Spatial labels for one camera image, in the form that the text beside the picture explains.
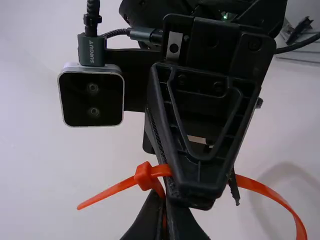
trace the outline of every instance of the white background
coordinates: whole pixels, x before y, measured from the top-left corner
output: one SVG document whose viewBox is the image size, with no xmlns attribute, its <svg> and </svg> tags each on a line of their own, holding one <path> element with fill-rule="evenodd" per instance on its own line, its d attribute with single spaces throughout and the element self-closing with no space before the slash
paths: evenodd
<svg viewBox="0 0 320 240">
<path fill-rule="evenodd" d="M 100 32 L 125 27 L 120 0 L 101 1 Z M 144 115 L 125 113 L 114 128 L 69 128 L 62 120 L 57 75 L 76 61 L 82 0 L 2 1 L 0 8 L 0 239 L 119 240 L 147 192 L 134 187 L 77 211 L 87 198 L 129 176 L 154 156 L 142 150 Z M 135 47 L 126 37 L 113 48 Z M 279 192 L 320 236 L 320 68 L 274 60 L 236 161 L 238 174 Z M 293 240 L 281 206 L 241 190 L 207 212 L 193 210 L 212 239 Z"/>
</svg>

